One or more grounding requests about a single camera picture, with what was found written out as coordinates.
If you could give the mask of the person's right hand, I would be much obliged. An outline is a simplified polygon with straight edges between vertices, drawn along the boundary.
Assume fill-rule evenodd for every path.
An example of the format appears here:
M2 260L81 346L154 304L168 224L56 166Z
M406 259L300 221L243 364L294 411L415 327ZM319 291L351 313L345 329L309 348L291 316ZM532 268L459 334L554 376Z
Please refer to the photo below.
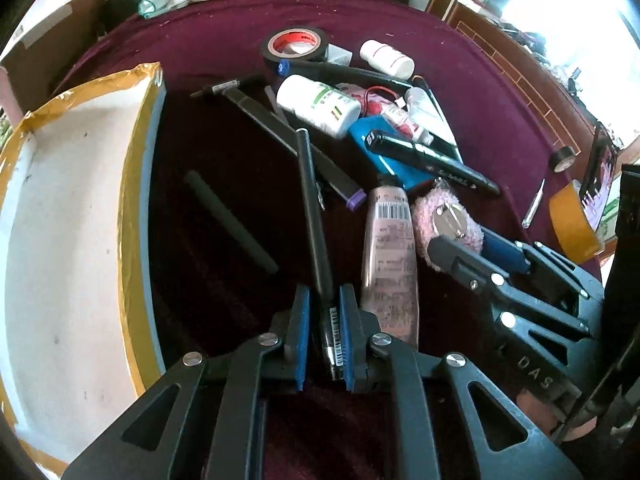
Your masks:
M547 437L552 436L553 431L561 422L558 417L560 412L552 404L542 402L527 389L522 389L518 393L515 403ZM593 417L580 426L570 428L563 441L574 441L585 437L596 429L597 421L597 417Z

